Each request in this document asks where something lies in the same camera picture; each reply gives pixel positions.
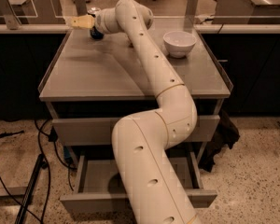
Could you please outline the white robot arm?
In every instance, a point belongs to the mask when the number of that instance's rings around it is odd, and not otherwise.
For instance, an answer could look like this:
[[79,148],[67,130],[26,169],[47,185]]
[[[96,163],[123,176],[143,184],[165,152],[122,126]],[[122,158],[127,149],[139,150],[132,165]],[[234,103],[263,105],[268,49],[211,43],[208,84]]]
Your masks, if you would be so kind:
[[137,224],[202,224],[165,150],[195,129],[197,111],[183,80],[147,29],[152,12],[134,0],[119,0],[96,15],[73,17],[75,28],[125,33],[147,75],[158,107],[120,119],[112,148]]

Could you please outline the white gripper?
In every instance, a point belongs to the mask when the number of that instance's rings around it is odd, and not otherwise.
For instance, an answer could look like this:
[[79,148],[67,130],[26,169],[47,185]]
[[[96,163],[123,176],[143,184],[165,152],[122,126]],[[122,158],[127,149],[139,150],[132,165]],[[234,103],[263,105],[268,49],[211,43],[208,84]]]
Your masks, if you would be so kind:
[[71,19],[73,28],[91,29],[94,24],[95,28],[103,34],[123,33],[123,29],[117,21],[116,10],[114,8],[106,8],[98,11],[95,18],[92,15],[83,15]]

